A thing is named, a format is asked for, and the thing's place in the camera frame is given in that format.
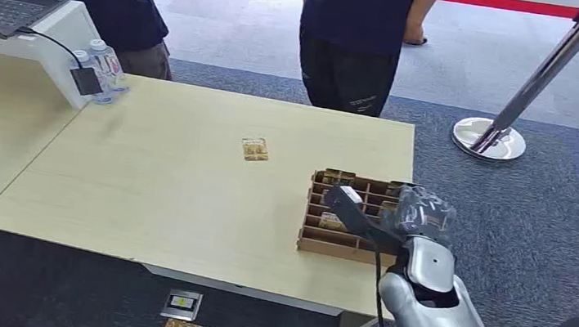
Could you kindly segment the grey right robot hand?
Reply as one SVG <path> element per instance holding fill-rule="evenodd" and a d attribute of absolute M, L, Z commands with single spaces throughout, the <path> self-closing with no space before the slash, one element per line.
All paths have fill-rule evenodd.
<path fill-rule="evenodd" d="M 405 235 L 426 236 L 442 245 L 451 243 L 456 209 L 422 186 L 404 185 L 398 195 L 392 226 Z"/>

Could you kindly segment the person's hand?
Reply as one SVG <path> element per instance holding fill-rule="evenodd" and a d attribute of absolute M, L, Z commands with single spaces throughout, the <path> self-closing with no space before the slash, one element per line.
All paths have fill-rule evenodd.
<path fill-rule="evenodd" d="M 424 27 L 421 22 L 407 21 L 406 29 L 404 30 L 403 43 L 409 46 L 422 46 L 428 42 L 424 34 Z"/>

